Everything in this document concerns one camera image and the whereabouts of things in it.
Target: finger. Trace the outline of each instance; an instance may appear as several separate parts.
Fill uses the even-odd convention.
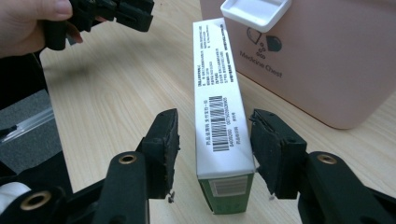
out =
[[[73,15],[69,0],[7,0],[20,20],[65,21]]]

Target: black object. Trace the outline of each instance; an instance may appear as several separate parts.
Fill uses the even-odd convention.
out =
[[[58,187],[33,189],[6,209],[0,223],[149,223],[149,199],[174,195],[178,146],[177,110],[163,111],[136,151],[112,159],[104,180],[70,196]]]
[[[79,31],[89,32],[97,24],[96,17],[117,22],[140,32],[147,32],[151,25],[152,0],[70,0],[73,17],[68,22]],[[46,47],[54,50],[65,48],[66,21],[45,21]]]
[[[396,200],[363,186],[347,164],[306,142],[277,115],[255,109],[251,144],[258,172],[279,199],[296,199],[303,223],[396,223]]]
[[[2,58],[0,69],[0,109],[47,89],[39,52]]]

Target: logo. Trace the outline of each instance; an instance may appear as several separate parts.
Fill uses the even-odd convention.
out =
[[[255,45],[257,45],[260,41],[260,39],[262,38],[263,33],[252,29],[252,28],[247,28],[247,37],[248,39],[253,42]],[[280,41],[280,39],[274,35],[266,35],[265,36],[265,42],[267,44],[267,49],[268,51],[272,51],[272,52],[278,52],[282,49],[282,42]],[[265,51],[265,49],[263,48],[264,44],[260,43],[261,51]]]

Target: screw hole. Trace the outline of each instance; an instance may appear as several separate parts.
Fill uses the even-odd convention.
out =
[[[125,155],[119,159],[119,162],[121,164],[130,164],[132,162],[135,162],[136,160],[137,160],[137,157],[134,155]]]
[[[320,154],[318,155],[318,160],[320,160],[323,163],[334,165],[337,163],[337,160],[329,155],[326,154]]]
[[[34,193],[27,197],[21,203],[21,209],[24,211],[31,211],[41,207],[46,204],[51,198],[51,194],[49,191],[44,190],[37,193]]]

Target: human hand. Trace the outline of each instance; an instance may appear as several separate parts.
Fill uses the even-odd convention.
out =
[[[73,15],[69,0],[0,0],[0,58],[20,56],[45,47],[43,20],[66,21]],[[77,42],[78,29],[67,24]]]

